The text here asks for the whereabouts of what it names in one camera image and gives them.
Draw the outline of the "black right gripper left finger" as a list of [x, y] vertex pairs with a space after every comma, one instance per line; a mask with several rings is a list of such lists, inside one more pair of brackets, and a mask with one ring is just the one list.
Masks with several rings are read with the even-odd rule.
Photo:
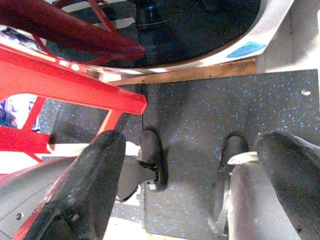
[[123, 134], [114, 130], [99, 134], [24, 222], [24, 239], [103, 239], [115, 203], [125, 148]]

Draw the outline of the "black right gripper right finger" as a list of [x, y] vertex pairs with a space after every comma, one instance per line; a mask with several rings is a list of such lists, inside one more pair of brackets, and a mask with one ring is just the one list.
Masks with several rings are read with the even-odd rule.
[[320, 238], [320, 148], [282, 132], [259, 133], [259, 162], [302, 240]]

